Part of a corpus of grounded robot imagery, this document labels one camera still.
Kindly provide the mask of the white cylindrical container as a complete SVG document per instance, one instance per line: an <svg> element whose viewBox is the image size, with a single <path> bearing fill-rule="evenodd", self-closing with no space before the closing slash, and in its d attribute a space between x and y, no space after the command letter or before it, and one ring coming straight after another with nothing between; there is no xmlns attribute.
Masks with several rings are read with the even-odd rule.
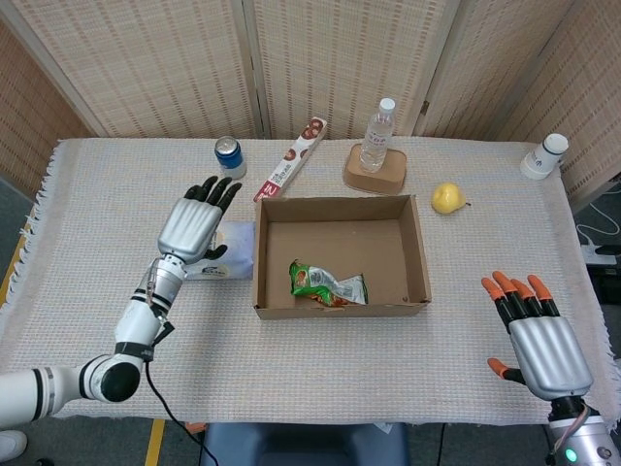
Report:
<svg viewBox="0 0 621 466"><path fill-rule="evenodd" d="M521 173L528 179L540 181L547 178L569 148L569 140L562 134L551 133L533 150L528 152L520 163Z"/></svg>

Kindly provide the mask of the white power strip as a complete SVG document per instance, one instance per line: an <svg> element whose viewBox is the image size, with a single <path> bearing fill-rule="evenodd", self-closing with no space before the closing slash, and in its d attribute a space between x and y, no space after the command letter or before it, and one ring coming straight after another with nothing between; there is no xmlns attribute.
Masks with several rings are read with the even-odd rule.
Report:
<svg viewBox="0 0 621 466"><path fill-rule="evenodd" d="M621 257L621 246L615 245L581 245L583 259L587 265L616 266Z"/></svg>

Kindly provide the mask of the left black-fingered silver robot hand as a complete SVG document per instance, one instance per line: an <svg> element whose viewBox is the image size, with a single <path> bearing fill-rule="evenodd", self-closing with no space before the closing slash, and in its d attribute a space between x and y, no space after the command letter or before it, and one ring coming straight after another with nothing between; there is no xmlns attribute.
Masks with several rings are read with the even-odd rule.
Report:
<svg viewBox="0 0 621 466"><path fill-rule="evenodd" d="M232 183L230 177L211 176L187 189L159 234L160 253L175 256L186 265L222 257L228 246L213 247L212 237L242 186Z"/></svg>

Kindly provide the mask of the blue soda can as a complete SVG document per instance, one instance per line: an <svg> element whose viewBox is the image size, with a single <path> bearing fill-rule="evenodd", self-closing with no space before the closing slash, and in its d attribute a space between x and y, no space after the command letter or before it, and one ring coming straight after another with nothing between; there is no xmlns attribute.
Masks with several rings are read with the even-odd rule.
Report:
<svg viewBox="0 0 621 466"><path fill-rule="evenodd" d="M214 154L225 177L239 180L246 174L246 165L239 141L232 136L219 138L214 145Z"/></svg>

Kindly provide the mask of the yellow pear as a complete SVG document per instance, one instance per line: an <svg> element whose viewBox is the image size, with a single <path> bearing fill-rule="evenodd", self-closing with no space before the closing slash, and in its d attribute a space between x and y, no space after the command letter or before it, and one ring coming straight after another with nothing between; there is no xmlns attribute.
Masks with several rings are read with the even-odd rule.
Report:
<svg viewBox="0 0 621 466"><path fill-rule="evenodd" d="M471 205L472 203L466 199L464 192L456 183L439 184L431 198L431 207L441 215L451 215Z"/></svg>

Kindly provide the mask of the long red-white wrap box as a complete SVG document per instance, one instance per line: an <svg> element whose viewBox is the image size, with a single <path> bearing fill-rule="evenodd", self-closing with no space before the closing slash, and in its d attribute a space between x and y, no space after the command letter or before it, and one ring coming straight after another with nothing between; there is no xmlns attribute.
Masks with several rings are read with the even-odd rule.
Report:
<svg viewBox="0 0 621 466"><path fill-rule="evenodd" d="M258 203L263 198L281 196L323 140L326 130L326 120L318 116L312 117L275 170L259 188L253 201Z"/></svg>

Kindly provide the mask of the blue-and-white tissue pack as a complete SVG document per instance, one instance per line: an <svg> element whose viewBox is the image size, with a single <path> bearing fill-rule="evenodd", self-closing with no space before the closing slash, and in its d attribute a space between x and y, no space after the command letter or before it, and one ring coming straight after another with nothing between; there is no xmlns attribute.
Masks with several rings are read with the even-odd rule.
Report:
<svg viewBox="0 0 621 466"><path fill-rule="evenodd" d="M212 237L210 248L226 246L218 259L201 259L185 267L191 281L250 280L254 263L255 223L253 221L222 221Z"/></svg>

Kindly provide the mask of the clear plastic water bottle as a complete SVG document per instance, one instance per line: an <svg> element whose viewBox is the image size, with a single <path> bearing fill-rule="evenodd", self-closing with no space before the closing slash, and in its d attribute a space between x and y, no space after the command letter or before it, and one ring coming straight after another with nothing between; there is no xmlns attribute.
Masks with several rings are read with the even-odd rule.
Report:
<svg viewBox="0 0 621 466"><path fill-rule="evenodd" d="M389 97L379 101L377 111L370 117L361 146L361 168L368 173L378 172L388 151L394 127L396 102Z"/></svg>

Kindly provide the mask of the right orange-tipped silver robot hand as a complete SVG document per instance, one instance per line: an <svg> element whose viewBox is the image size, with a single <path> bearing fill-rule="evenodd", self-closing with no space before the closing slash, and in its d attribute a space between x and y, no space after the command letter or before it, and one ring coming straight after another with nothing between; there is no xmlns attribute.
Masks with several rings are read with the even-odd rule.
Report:
<svg viewBox="0 0 621 466"><path fill-rule="evenodd" d="M585 395L593 376L572 326L560 315L543 281L530 275L523 283L495 271L481 285L496 306L518 363L510 368L490 357L490 369L545 401Z"/></svg>

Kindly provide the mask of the green snack packet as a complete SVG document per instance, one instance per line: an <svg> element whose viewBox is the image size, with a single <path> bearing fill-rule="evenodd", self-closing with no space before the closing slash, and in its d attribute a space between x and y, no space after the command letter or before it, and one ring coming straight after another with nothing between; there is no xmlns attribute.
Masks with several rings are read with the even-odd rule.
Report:
<svg viewBox="0 0 621 466"><path fill-rule="evenodd" d="M307 297L331 308L368 304L362 275L339 281L330 272L297 260L289 265L288 274L293 296Z"/></svg>

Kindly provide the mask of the beige woven tablecloth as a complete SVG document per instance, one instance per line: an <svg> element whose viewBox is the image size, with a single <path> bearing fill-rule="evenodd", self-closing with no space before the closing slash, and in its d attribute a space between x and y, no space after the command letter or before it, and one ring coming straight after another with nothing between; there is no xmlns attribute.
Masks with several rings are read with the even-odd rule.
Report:
<svg viewBox="0 0 621 466"><path fill-rule="evenodd" d="M75 401L65 416L189 421L542 423L549 407L504 382L508 335L480 281L539 276L572 324L594 377L588 402L621 419L621 374L558 174L519 169L531 145L400 137L432 292L415 316L262 320L248 282L189 282L151 366L155 388L127 402ZM73 139L53 151L31 232L0 309L0 374L83 365L114 349L114 328L157 254L175 202L219 168L210 140ZM431 207L456 183L472 203Z"/></svg>

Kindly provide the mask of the cardboard box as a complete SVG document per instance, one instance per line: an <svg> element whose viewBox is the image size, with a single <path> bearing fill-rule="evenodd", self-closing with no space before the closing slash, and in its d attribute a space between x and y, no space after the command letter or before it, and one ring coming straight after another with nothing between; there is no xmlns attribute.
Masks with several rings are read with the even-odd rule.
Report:
<svg viewBox="0 0 621 466"><path fill-rule="evenodd" d="M293 262L341 281L362 276L368 302L326 307L295 296ZM264 198L256 205L253 304L262 319L414 316L432 300L415 197Z"/></svg>

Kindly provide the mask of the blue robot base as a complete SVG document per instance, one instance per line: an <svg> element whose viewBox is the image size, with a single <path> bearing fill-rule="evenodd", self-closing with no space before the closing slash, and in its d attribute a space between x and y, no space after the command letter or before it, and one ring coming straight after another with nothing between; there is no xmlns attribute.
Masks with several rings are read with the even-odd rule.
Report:
<svg viewBox="0 0 621 466"><path fill-rule="evenodd" d="M219 466L410 466L403 423L214 423L204 445Z"/></svg>

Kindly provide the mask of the woven folding screen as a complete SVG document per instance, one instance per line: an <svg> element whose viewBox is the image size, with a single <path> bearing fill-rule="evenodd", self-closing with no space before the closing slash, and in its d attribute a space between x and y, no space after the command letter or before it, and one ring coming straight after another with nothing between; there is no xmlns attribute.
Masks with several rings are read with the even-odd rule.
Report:
<svg viewBox="0 0 621 466"><path fill-rule="evenodd" d="M0 77L61 96L58 137L565 134L574 209L621 178L621 0L0 0Z"/></svg>

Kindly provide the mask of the white shoe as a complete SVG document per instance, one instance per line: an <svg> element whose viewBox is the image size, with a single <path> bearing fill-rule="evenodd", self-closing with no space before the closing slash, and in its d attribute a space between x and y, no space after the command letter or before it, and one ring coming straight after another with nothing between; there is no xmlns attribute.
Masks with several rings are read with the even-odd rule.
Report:
<svg viewBox="0 0 621 466"><path fill-rule="evenodd" d="M0 431L0 463L21 456L26 450L27 443L27 436L21 431Z"/></svg>

